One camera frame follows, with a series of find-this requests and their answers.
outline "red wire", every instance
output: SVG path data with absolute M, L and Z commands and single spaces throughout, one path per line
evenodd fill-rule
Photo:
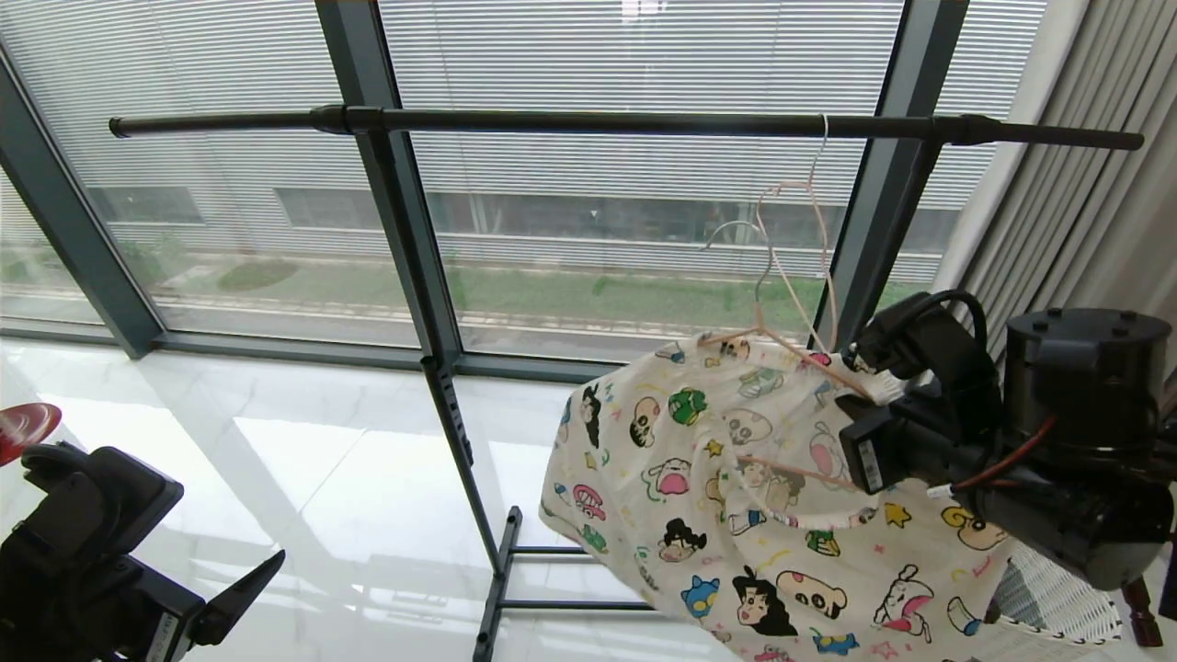
M 1046 432 L 1049 432 L 1050 429 L 1053 428 L 1053 426 L 1055 426 L 1055 417 L 1050 416 L 1050 417 L 1046 418 L 1046 421 L 1043 422 L 1042 428 L 1038 429 L 1038 432 L 1033 437 L 1030 437 L 1029 439 L 1026 439 L 1026 443 L 1022 444 L 1020 446 L 1018 446 L 1017 449 L 1015 449 L 1013 452 L 1011 452 L 1010 455 L 1003 457 L 1000 462 L 998 462 L 997 464 L 990 466 L 989 469 L 985 469 L 980 474 L 977 474 L 976 476 L 973 476 L 971 478 L 965 478 L 964 481 L 960 481 L 959 483 L 953 483 L 952 491 L 956 492 L 956 491 L 960 491 L 960 490 L 966 490 L 966 489 L 969 489 L 969 488 L 971 488 L 973 485 L 978 485 L 978 484 L 988 482 L 993 476 L 1000 475 L 1003 471 L 1005 471 L 1005 469 L 1008 469 L 1008 468 L 1012 466 L 1013 464 L 1020 462 L 1022 458 L 1025 457 L 1025 455 L 1028 452 L 1032 451 L 1035 446 L 1037 446 L 1038 444 L 1040 444 L 1044 438 L 1046 438 Z

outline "white wicker basket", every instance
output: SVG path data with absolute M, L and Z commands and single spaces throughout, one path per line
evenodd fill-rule
M 995 595 L 1002 618 L 977 637 L 980 662 L 1071 662 L 1121 638 L 1111 594 L 1018 545 Z

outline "building window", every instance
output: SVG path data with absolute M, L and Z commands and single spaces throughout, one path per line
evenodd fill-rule
M 381 230 L 375 199 L 366 190 L 274 188 L 294 227 Z
M 105 223 L 205 221 L 192 194 L 180 186 L 104 186 L 86 191 Z

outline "glass window pane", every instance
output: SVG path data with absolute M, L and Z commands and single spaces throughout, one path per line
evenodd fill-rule
M 0 317 L 102 324 L 0 171 Z
M 405 106 L 872 114 L 903 2 L 384 1 Z M 412 135 L 463 339 L 493 352 L 627 359 L 752 322 L 758 196 L 803 179 L 817 139 Z M 832 140 L 817 197 L 836 237 L 863 141 Z M 806 311 L 822 285 L 807 196 L 762 218 Z M 779 278 L 766 313 L 805 318 Z
M 0 37 L 169 329 L 417 344 L 353 139 L 106 130 L 338 101 L 313 2 L 4 0 Z
M 1022 80 L 1046 1 L 972 0 L 936 112 L 1004 120 Z M 957 217 L 997 146 L 944 147 L 891 271 L 880 305 L 925 289 L 956 230 Z

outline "yellow star print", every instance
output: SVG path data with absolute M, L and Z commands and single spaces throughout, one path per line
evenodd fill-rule
M 903 529 L 904 524 L 911 522 L 911 514 L 907 512 L 906 508 L 899 505 L 898 503 L 886 503 L 884 504 L 884 508 L 886 509 L 887 524 L 895 524 L 896 527 Z

